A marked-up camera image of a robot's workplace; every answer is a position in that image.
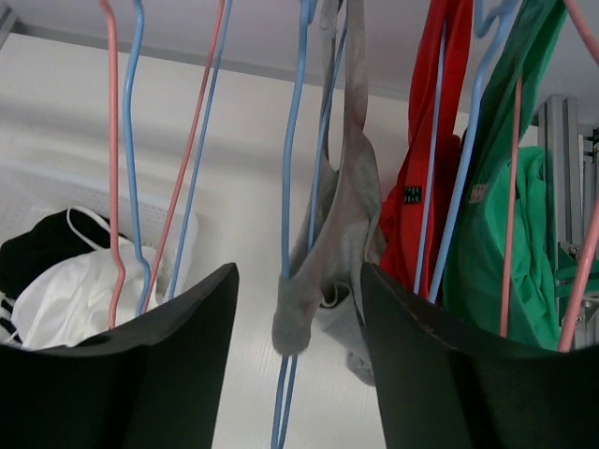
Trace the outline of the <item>white tank top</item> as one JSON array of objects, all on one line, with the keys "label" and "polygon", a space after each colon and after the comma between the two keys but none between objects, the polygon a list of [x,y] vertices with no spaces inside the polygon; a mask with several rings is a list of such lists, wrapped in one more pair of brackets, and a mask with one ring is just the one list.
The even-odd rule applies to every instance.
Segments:
[{"label": "white tank top", "polygon": [[107,331],[117,274],[109,247],[52,266],[15,299],[1,292],[1,342],[41,350]]}]

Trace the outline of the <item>grey tank top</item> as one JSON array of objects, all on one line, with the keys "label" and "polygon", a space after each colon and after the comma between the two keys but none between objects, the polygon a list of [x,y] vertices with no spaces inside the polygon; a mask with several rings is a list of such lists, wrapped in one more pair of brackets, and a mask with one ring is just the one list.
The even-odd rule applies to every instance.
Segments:
[{"label": "grey tank top", "polygon": [[272,343],[280,355],[309,345],[311,326],[346,350],[346,366],[374,384],[362,332],[360,270],[379,262],[386,242],[379,228],[382,198],[373,146],[364,133],[368,108],[364,4],[346,4],[343,146],[338,168],[320,158],[315,204],[291,253],[290,273],[279,281]]}]

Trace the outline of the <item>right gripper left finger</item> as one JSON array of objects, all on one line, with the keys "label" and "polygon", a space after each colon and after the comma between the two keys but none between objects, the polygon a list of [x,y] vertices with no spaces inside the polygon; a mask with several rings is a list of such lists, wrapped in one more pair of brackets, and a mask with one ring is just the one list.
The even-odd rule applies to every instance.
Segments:
[{"label": "right gripper left finger", "polygon": [[2,446],[210,447],[238,289],[228,263],[77,346],[3,346]]}]

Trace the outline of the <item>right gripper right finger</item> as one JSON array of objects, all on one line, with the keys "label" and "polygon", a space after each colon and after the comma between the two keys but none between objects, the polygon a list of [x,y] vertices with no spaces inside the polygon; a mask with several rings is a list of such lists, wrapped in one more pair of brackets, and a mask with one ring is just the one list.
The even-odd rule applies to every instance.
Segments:
[{"label": "right gripper right finger", "polygon": [[504,339],[413,294],[374,264],[360,273],[389,448],[594,448],[598,350]]}]

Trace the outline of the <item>black tank top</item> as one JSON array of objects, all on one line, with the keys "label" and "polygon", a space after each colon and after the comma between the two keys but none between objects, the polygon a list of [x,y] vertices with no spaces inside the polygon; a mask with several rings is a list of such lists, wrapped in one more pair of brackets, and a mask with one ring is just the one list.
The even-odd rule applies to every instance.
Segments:
[{"label": "black tank top", "polygon": [[1,245],[1,292],[17,298],[40,274],[69,258],[110,246],[110,220],[83,207],[51,214]]}]

